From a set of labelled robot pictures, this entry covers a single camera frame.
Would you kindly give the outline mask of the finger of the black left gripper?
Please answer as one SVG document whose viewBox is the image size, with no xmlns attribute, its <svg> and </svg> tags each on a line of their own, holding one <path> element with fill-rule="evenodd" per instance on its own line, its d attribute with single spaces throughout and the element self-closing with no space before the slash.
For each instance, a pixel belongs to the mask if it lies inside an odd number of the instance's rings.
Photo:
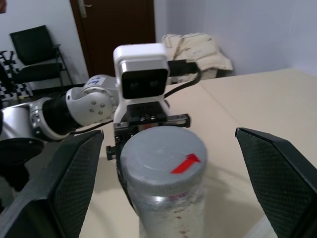
<svg viewBox="0 0 317 238">
<path fill-rule="evenodd" d="M 135 208 L 134 208 L 134 205 L 133 205 L 133 202 L 129 196 L 129 193 L 128 193 L 128 189 L 127 189 L 127 183 L 126 183 L 126 180 L 123 176 L 123 172 L 122 172 L 122 168 L 121 168 L 121 163 L 120 163 L 120 159 L 117 158 L 116 159 L 116 171 L 117 171 L 117 176 L 118 176 L 118 180 L 119 180 L 119 183 L 126 195 L 126 198 L 128 199 L 128 202 L 130 204 L 130 206 L 132 207 L 132 209 L 135 211 Z"/>
</svg>

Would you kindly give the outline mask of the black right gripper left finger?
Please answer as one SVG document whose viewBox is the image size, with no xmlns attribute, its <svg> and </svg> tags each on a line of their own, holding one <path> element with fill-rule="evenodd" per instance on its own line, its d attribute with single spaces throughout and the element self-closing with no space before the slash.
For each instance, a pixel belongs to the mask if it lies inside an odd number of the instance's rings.
<svg viewBox="0 0 317 238">
<path fill-rule="evenodd" d="M 64 142 L 0 216 L 2 238 L 77 238 L 94 190 L 104 134 Z"/>
</svg>

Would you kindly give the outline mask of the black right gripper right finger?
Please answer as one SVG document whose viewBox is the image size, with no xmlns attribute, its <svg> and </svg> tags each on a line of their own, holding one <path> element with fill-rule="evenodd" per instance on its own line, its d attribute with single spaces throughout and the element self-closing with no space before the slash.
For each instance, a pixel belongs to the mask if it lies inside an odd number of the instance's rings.
<svg viewBox="0 0 317 238">
<path fill-rule="evenodd" d="M 317 236 L 317 170 L 288 140 L 239 127 L 248 175 L 264 214 L 279 238 Z"/>
</svg>

